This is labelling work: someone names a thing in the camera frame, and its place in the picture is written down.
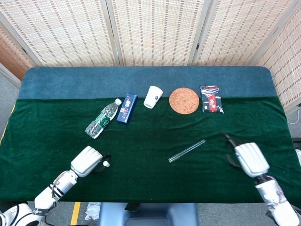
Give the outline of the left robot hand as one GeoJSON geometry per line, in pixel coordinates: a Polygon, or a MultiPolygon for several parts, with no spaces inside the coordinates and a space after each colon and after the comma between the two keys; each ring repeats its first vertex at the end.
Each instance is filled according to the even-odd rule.
{"type": "Polygon", "coordinates": [[[111,154],[101,154],[91,146],[86,146],[72,161],[71,170],[80,177],[86,177],[95,167],[102,163],[103,167],[109,167],[111,154]]]}

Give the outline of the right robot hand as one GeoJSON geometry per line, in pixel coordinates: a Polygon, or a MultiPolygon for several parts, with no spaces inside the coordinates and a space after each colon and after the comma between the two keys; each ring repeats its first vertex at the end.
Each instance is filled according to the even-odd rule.
{"type": "Polygon", "coordinates": [[[222,134],[234,148],[235,156],[239,161],[236,163],[229,154],[226,154],[227,161],[232,167],[243,170],[258,183],[269,180],[267,173],[270,166],[256,143],[236,144],[229,134],[224,132],[222,134]]]}

